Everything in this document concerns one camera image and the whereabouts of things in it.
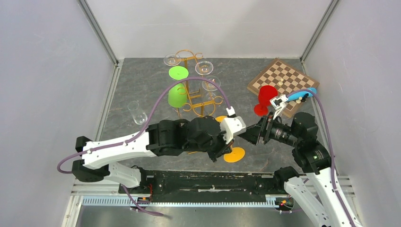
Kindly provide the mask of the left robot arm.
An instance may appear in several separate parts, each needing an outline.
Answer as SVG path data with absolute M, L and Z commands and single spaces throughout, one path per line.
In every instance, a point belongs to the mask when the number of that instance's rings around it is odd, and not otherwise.
M 113 181 L 143 193 L 148 180 L 140 168 L 130 168 L 120 161 L 138 157 L 178 156 L 184 152 L 205 152 L 212 161 L 231 151 L 234 136 L 245 128 L 239 117 L 218 122 L 212 116 L 162 120 L 144 132 L 105 141 L 77 139 L 81 159 L 72 164 L 72 174 L 82 182 Z

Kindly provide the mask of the orange wine glass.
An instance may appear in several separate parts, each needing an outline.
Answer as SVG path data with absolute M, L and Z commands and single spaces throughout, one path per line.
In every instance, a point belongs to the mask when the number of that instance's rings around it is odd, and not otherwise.
M 219 116 L 216 118 L 216 120 L 219 123 L 221 123 L 224 118 L 226 118 L 226 116 Z M 245 156 L 245 150 L 243 148 L 233 147 L 233 145 L 232 145 L 231 149 L 232 149 L 231 153 L 223 155 L 224 161 L 226 161 L 228 163 L 235 163 L 235 162 L 238 162 L 239 160 L 241 160 Z

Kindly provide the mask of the red wine glass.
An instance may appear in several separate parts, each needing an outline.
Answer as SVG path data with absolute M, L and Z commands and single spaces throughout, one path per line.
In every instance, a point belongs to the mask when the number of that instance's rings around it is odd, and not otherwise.
M 278 95 L 275 87 L 266 85 L 261 87 L 258 94 L 258 104 L 254 107 L 253 111 L 257 116 L 264 116 L 268 114 L 268 106 L 270 100 Z

